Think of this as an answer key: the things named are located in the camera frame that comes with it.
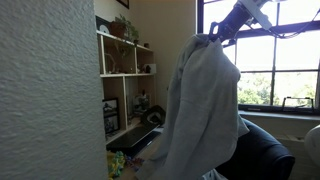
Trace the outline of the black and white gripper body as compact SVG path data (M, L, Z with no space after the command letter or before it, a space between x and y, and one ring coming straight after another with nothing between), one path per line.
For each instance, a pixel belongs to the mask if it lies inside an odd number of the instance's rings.
M251 18L249 10L242 3L237 2L223 21L211 23L208 37L212 42L233 39L239 29Z

